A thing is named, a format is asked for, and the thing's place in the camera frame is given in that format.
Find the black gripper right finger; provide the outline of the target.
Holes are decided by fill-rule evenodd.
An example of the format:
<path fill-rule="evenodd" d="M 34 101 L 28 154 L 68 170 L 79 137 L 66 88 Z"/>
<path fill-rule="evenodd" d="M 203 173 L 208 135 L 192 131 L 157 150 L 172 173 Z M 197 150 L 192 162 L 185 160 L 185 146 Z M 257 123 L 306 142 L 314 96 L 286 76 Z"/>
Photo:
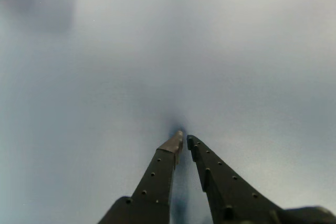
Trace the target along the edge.
<path fill-rule="evenodd" d="M 187 136 L 213 223 L 281 223 L 280 207 L 240 177 L 204 142 Z"/>

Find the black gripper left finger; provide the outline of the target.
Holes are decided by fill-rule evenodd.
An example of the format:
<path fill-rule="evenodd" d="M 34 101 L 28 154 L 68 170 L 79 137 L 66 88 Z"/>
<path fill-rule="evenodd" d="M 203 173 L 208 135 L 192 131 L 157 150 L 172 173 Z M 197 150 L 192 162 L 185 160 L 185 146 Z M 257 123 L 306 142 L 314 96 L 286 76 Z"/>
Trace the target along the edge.
<path fill-rule="evenodd" d="M 156 149 L 132 196 L 119 198 L 99 222 L 169 223 L 173 175 L 182 149 L 179 130 Z"/>

